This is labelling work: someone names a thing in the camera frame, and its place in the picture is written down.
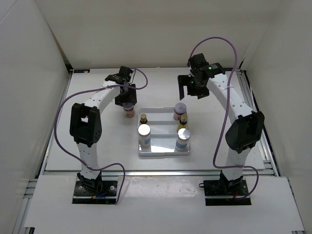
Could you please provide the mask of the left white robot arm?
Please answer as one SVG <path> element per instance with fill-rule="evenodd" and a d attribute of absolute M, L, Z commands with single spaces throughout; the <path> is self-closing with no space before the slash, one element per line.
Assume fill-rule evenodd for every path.
<path fill-rule="evenodd" d="M 103 86 L 118 85 L 104 89 L 84 103 L 75 103 L 71 110 L 70 135 L 77 144 L 80 159 L 84 161 L 78 179 L 82 187 L 91 195 L 104 193 L 101 171 L 99 171 L 97 142 L 102 134 L 101 113 L 111 101 L 123 108 L 126 117 L 135 115 L 137 103 L 136 86 L 131 83 L 134 70 L 121 66 L 119 72 L 109 75 Z"/>

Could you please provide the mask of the blue label shaker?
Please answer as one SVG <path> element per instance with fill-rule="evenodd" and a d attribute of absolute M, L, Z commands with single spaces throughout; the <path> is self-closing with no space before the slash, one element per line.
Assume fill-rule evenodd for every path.
<path fill-rule="evenodd" d="M 138 127 L 138 140 L 141 147 L 148 147 L 151 144 L 151 128 L 147 124 Z"/>
<path fill-rule="evenodd" d="M 186 128 L 181 128 L 177 132 L 177 138 L 175 143 L 175 151 L 177 152 L 189 152 L 189 141 L 191 133 Z"/>

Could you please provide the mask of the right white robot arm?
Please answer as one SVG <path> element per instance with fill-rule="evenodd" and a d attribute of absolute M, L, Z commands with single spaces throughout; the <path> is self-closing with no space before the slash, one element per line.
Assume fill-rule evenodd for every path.
<path fill-rule="evenodd" d="M 189 74 L 177 77 L 179 98 L 189 95 L 201 99 L 213 94 L 225 110 L 219 141 L 225 139 L 229 151 L 225 165 L 214 167 L 221 170 L 217 189 L 230 195 L 242 183 L 247 155 L 261 138 L 265 117 L 242 100 L 231 86 L 232 75 L 226 75 L 219 63 L 208 63 L 200 53 L 191 56 L 187 65 Z"/>

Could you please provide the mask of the yellow label bottle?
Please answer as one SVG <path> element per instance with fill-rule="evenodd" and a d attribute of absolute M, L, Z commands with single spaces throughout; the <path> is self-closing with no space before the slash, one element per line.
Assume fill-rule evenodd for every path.
<path fill-rule="evenodd" d="M 145 113 L 140 115 L 140 121 L 139 122 L 140 122 L 140 125 L 147 124 L 148 120 L 147 120 L 147 116 Z"/>
<path fill-rule="evenodd" d="M 182 128 L 185 128 L 185 129 L 188 129 L 188 117 L 186 114 L 183 114 L 179 120 L 179 124 L 177 126 L 177 132 L 182 129 Z"/>

